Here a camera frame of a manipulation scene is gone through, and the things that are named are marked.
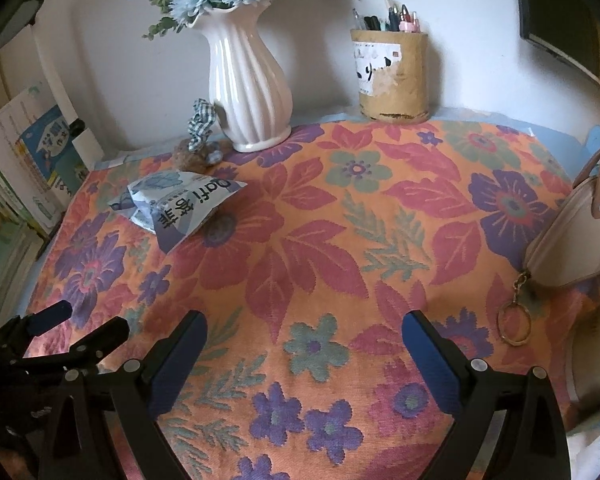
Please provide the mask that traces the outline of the cardboard pen holder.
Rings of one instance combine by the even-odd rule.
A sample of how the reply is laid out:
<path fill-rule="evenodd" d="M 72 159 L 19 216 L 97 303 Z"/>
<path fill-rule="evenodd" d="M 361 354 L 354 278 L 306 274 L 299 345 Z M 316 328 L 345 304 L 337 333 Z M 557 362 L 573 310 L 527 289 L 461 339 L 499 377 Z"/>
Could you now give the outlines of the cardboard pen holder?
<path fill-rule="evenodd" d="M 361 113 L 388 124 L 421 124 L 430 116 L 428 35 L 407 6 L 384 5 L 384 18 L 356 14 L 350 30 Z"/>

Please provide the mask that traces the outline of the stack of books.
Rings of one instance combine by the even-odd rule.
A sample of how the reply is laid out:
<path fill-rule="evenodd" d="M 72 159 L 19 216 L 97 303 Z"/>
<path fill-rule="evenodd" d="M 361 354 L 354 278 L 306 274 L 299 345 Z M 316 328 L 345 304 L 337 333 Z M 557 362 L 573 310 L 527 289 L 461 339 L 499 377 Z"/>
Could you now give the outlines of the stack of books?
<path fill-rule="evenodd" d="M 0 174 L 44 238 L 104 151 L 71 102 L 38 26 L 28 25 L 42 77 L 0 107 Z"/>

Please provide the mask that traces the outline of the checkered ribbon ornament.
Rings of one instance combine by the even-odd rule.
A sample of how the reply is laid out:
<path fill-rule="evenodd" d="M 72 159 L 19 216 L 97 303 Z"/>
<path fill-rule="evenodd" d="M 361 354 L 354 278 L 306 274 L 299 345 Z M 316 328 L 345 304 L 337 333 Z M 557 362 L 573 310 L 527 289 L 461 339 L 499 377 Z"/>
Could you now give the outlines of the checkered ribbon ornament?
<path fill-rule="evenodd" d="M 187 140 L 181 140 L 173 151 L 173 165 L 182 171 L 201 174 L 222 162 L 232 142 L 220 128 L 219 114 L 205 99 L 196 99 L 192 117 L 187 123 Z"/>

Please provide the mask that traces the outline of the white ribbed vase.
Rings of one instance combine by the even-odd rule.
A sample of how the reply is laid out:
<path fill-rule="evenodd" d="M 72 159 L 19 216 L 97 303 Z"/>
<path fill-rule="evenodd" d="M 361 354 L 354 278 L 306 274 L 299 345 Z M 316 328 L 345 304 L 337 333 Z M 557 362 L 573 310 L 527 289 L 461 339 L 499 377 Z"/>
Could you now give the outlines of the white ribbed vase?
<path fill-rule="evenodd" d="M 291 133 L 291 91 L 258 31 L 259 18 L 269 6 L 262 2 L 212 9 L 192 25 L 210 48 L 209 101 L 239 153 L 267 150 Z"/>

